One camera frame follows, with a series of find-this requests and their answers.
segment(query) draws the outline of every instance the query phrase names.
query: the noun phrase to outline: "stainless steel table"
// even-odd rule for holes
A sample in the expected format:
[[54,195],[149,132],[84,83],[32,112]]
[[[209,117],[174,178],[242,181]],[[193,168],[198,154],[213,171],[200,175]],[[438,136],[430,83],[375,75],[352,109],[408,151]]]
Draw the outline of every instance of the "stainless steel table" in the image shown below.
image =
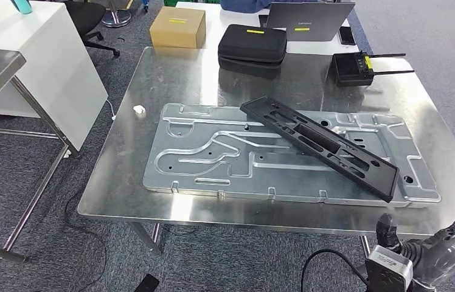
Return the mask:
[[[367,88],[337,88],[330,56],[289,54],[274,80],[219,69],[215,50],[146,48],[134,72],[88,186],[82,215],[123,220],[157,251],[139,222],[223,224],[278,231],[373,234],[383,212],[398,233],[423,238],[455,219],[455,138],[414,73],[375,78]],[[373,59],[379,71],[410,69],[404,59]],[[437,184],[442,201],[423,209],[290,203],[156,193],[142,185],[162,107],[169,102],[239,106],[268,95],[298,110],[393,114],[404,118]],[[142,105],[146,115],[133,107]]]
[[34,210],[34,207],[37,205],[38,201],[43,194],[46,186],[48,185],[52,175],[54,174],[57,166],[63,159],[63,156],[68,150],[71,151],[72,155],[78,155],[78,151],[75,147],[68,141],[64,136],[63,132],[57,128],[55,122],[49,117],[41,105],[34,99],[31,93],[27,88],[21,83],[21,81],[15,76],[16,72],[26,63],[25,58],[19,52],[9,51],[9,50],[0,50],[0,90],[4,87],[5,84],[10,82],[16,90],[22,95],[26,102],[36,111],[36,113],[43,119],[44,122],[50,126],[54,131],[53,133],[37,133],[31,131],[18,131],[18,130],[9,130],[9,129],[0,129],[0,134],[12,134],[18,136],[27,136],[27,137],[40,137],[48,139],[59,139],[63,143],[59,154],[57,155],[55,161],[50,166],[48,173],[43,178],[40,186],[36,190],[34,197],[30,201],[27,209],[20,218],[18,224],[14,228],[13,232],[10,234],[9,238],[5,242],[3,248],[0,248],[0,257],[4,259],[13,260],[16,262],[24,262],[27,257],[24,255],[16,254],[11,252],[13,245],[16,242],[16,239],[20,235],[23,227],[27,223],[27,220],[30,217],[30,214]]

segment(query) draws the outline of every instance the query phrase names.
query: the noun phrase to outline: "white desk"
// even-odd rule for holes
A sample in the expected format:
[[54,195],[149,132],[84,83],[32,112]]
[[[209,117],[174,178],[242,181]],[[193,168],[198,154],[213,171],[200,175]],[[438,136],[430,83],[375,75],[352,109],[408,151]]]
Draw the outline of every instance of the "white desk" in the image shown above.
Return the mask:
[[[107,92],[63,3],[31,1],[22,15],[0,0],[0,49],[21,52],[27,63],[16,76],[79,150]],[[38,117],[8,83],[0,92],[0,114]]]
[[[218,42],[230,24],[260,26],[258,15],[268,15],[268,9],[257,13],[237,13],[222,10],[219,4],[178,2],[177,7],[206,11],[206,41],[203,48],[217,48]],[[349,26],[347,20],[343,26]],[[293,54],[333,55],[336,53],[358,52],[358,46],[346,46],[335,35],[331,41],[289,41],[287,52]]]

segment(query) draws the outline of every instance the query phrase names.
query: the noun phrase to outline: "laptop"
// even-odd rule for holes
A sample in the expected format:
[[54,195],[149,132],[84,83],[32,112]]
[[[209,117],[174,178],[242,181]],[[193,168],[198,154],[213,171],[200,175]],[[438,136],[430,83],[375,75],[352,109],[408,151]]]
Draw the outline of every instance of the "laptop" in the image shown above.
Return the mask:
[[288,41],[331,41],[355,3],[273,2],[266,27],[286,29]]

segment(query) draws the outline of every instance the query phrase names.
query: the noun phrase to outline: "black phone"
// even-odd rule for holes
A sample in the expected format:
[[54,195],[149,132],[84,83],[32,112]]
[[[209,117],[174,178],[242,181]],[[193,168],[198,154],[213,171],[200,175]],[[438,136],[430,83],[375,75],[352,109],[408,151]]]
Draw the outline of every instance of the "black phone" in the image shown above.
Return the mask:
[[356,45],[355,38],[351,32],[351,27],[349,26],[341,26],[339,29],[339,37],[341,39],[341,44]]
[[147,274],[134,292],[154,292],[158,285],[159,280],[151,274]]

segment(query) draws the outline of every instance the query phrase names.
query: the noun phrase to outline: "chair base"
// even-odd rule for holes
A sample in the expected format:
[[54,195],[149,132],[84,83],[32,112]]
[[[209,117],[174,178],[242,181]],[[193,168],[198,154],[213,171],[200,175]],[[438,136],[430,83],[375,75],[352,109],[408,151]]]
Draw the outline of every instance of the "chair base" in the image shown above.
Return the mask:
[[97,39],[99,41],[103,41],[104,40],[104,36],[102,36],[102,33],[100,33],[100,32],[94,32],[94,33],[90,33],[89,35],[85,35],[85,36],[82,37],[82,40],[83,41],[89,41],[90,39],[92,39],[94,37],[97,37]]
[[118,51],[112,47],[102,46],[101,44],[92,43],[92,42],[90,42],[88,40],[84,40],[84,39],[83,39],[83,43],[86,47],[94,47],[96,49],[110,50],[111,52],[113,52],[113,55],[115,58],[118,58],[120,56],[120,51]]
[[116,10],[118,19],[113,17],[112,11],[106,11],[102,17],[102,24],[107,27],[122,27],[131,22],[131,13],[127,10]]

